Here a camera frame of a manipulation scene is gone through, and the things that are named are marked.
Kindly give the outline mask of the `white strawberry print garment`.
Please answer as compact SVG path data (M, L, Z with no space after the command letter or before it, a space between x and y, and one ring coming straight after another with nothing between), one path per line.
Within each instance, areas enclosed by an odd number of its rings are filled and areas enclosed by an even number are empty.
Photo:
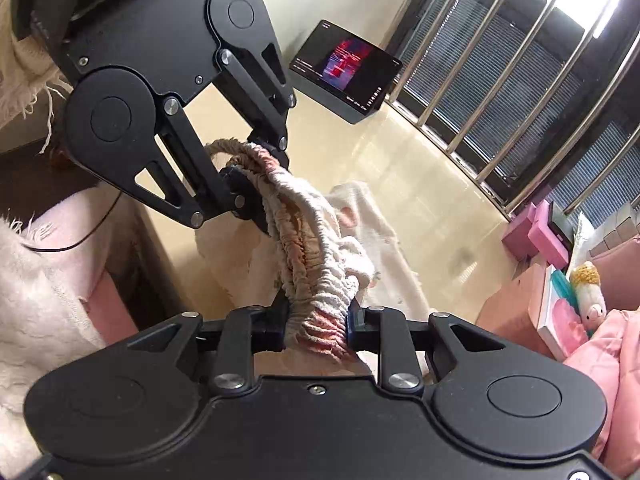
M375 374L372 352L347 348L350 302L394 308L410 321L433 310L370 188L347 182L323 195L255 143L220 139L205 149L228 156L227 169L258 194L266 226L224 214L196 231L198 252L235 307L269 306L277 292L291 303L285 348L258 354L258 373Z

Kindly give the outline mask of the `black tablet on stand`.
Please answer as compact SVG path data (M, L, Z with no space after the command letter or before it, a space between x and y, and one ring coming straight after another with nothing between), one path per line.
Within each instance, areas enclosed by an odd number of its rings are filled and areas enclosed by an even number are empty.
M288 66L295 89L352 125L380 109L401 69L398 58L327 20Z

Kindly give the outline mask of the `light pink storage box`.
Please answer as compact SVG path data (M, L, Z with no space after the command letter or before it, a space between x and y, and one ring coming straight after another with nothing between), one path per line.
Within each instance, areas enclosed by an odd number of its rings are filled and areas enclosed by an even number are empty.
M535 263L489 297L475 324L502 339L554 359L537 334L546 266Z

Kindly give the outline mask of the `dark pink box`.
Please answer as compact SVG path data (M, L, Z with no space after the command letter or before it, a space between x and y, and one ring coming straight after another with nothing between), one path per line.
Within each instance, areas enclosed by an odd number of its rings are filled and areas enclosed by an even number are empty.
M518 261L532 258L538 249L528 234L536 218L536 205L528 204L509 224L501 239L503 246Z

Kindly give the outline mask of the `metal window railing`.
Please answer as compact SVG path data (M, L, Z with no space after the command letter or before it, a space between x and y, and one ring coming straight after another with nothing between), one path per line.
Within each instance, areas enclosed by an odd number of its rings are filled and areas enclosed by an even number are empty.
M639 0L408 0L387 102L506 216L639 188Z

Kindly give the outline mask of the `black flat box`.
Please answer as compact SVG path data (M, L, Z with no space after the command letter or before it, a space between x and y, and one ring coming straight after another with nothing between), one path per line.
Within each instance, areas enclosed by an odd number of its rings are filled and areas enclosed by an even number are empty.
M563 247L571 252L575 244L575 228L557 203L549 204L548 227Z

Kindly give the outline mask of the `plush alpaca toy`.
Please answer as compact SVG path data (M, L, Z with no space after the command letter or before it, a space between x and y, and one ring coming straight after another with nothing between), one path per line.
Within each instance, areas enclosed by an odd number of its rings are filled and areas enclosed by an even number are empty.
M586 330L597 330L605 321L608 309L601 289L598 269L591 261L586 261L570 274L570 286L574 290L579 316Z

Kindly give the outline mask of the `pink puffy jacket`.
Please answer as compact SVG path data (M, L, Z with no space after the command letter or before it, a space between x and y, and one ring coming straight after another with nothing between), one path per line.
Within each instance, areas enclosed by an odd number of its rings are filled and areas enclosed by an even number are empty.
M602 390L608 412L592 455L620 478L639 470L639 312L612 310L564 363Z

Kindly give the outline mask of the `pink cushion bag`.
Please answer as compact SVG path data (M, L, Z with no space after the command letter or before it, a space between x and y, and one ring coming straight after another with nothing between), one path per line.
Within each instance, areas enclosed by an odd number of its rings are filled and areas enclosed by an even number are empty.
M608 310L637 310L640 304L640 243L635 236L592 259Z

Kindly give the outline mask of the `grey cardboard box stack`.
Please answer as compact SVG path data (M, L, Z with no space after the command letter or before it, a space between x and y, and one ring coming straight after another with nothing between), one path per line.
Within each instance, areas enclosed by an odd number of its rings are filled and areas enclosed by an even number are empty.
M596 229L589 242L588 254L597 257L638 234L636 211L631 203L623 204Z

